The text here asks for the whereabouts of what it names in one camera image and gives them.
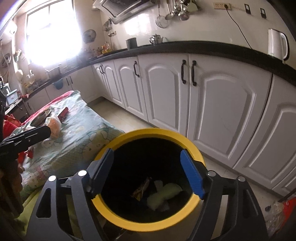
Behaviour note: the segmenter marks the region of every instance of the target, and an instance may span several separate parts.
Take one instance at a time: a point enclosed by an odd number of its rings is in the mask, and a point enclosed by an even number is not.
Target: white cabinet
[[[55,87],[54,84],[51,84],[45,88],[46,92],[48,94],[48,97],[50,98],[50,101],[54,100],[55,98],[61,96],[64,93],[72,90],[68,76],[64,77],[62,79],[62,82],[63,82],[63,87],[59,90]]]
[[[114,65],[126,110],[148,121],[138,58],[117,59]]]
[[[79,90],[82,99],[89,103],[98,98],[96,91],[94,73],[91,66],[84,67],[68,75],[73,90]]]
[[[282,195],[296,187],[296,88],[285,80],[273,76],[262,119],[234,169]]]
[[[50,102],[50,99],[47,95],[46,90],[42,89],[37,94],[29,98],[25,102],[25,105],[29,113],[32,115],[36,113],[38,110],[40,110],[43,106],[47,105],[49,102]]]
[[[101,94],[101,96],[105,97],[108,100],[111,100],[111,95],[110,95],[110,91],[109,91],[109,87],[106,83],[106,80],[103,76],[103,72],[102,72],[102,65],[101,64],[95,64],[94,69],[96,71],[96,77],[95,80],[97,82],[98,88],[99,88],[99,92]]]
[[[220,57],[190,55],[196,61],[187,137],[200,151],[233,167],[259,123],[271,73]]]
[[[103,73],[103,76],[105,78],[106,84],[108,86],[111,101],[118,104],[119,106],[125,108],[121,89],[119,87],[116,70],[114,66],[114,61],[106,61],[101,64],[101,71]]]
[[[189,98],[188,54],[140,55],[148,121],[186,136]],[[184,80],[181,80],[183,60]]]

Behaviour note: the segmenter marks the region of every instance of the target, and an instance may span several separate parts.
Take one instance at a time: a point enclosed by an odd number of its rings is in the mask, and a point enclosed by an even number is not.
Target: black countertop
[[[98,64],[107,60],[135,57],[141,54],[151,53],[191,53],[191,54],[204,54],[228,59],[234,59],[240,62],[251,64],[262,69],[265,69],[283,79],[290,84],[296,86],[296,70],[289,65],[283,64],[281,60],[267,55],[265,53],[252,50],[250,48],[210,41],[178,41],[168,42],[158,45],[144,45],[135,49],[116,50],[105,55],[99,56],[97,59],[88,61],[81,66],[71,69],[70,71],[60,75],[59,77],[49,80],[38,89],[34,90],[30,97],[35,95],[41,89],[49,86],[57,80],[66,77],[67,75],[82,69],[84,67]]]

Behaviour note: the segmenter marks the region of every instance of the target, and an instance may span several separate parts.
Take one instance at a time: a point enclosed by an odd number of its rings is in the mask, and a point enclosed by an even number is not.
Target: window
[[[27,17],[27,50],[43,67],[72,58],[81,49],[81,36],[71,0],[47,5]]]

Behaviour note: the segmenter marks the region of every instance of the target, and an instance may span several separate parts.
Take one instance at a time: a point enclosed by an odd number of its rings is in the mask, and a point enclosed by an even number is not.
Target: kettle handle
[[[286,61],[290,57],[289,41],[288,41],[287,35],[285,35],[284,33],[280,32],[280,36],[286,42],[286,54],[285,56],[283,56],[283,60]]]

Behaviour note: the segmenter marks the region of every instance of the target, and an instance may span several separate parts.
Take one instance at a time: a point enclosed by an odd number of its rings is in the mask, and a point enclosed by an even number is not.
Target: yellow trash can rim
[[[174,142],[175,144],[179,145],[180,147],[187,149],[192,158],[196,161],[201,161],[204,165],[205,162],[200,151],[197,147],[189,141],[186,137],[182,136],[181,134],[169,130],[163,130],[159,128],[148,128],[148,129],[141,129],[135,130],[126,134],[122,134],[112,140],[109,144],[107,144],[96,156],[96,160],[100,159],[104,154],[107,148],[111,148],[113,150],[118,149],[120,146],[131,142],[133,140],[141,139],[141,138],[161,138],[166,139],[169,141]],[[131,230],[136,232],[151,232],[157,231],[161,229],[168,228],[170,226],[175,225],[176,223],[183,220],[186,216],[188,216],[194,208],[197,206],[200,198],[192,194],[189,198],[188,202],[181,208],[177,213],[174,215],[153,223],[136,223],[129,220],[126,220],[116,213],[114,213],[104,202],[102,196],[99,194],[93,200],[93,204],[95,208],[100,212],[100,214],[106,218],[108,221],[113,223],[114,225]]]

